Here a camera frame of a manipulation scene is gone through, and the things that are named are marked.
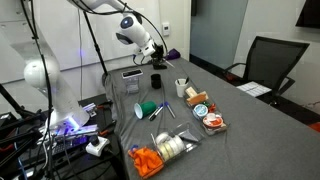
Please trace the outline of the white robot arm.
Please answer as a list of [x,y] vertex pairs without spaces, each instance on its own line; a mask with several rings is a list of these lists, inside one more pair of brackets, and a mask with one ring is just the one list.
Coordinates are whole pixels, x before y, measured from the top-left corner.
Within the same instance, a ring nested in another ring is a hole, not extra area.
[[[49,100],[52,114],[46,127],[50,130],[67,127],[79,129],[89,120],[88,113],[79,105],[71,87],[60,73],[58,60],[32,18],[31,0],[1,0],[1,32],[25,62],[24,78]],[[140,52],[149,56],[156,51],[156,43],[143,27],[143,15],[122,0],[66,0],[84,13],[98,14],[98,8],[108,5],[120,13],[117,39],[135,44]]]

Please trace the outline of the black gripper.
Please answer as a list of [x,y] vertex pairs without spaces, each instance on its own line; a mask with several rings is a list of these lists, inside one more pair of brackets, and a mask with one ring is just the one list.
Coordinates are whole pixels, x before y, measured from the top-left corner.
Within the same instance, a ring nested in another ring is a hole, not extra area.
[[159,64],[164,55],[164,49],[162,45],[156,45],[155,46],[155,52],[151,55],[152,63],[153,64]]

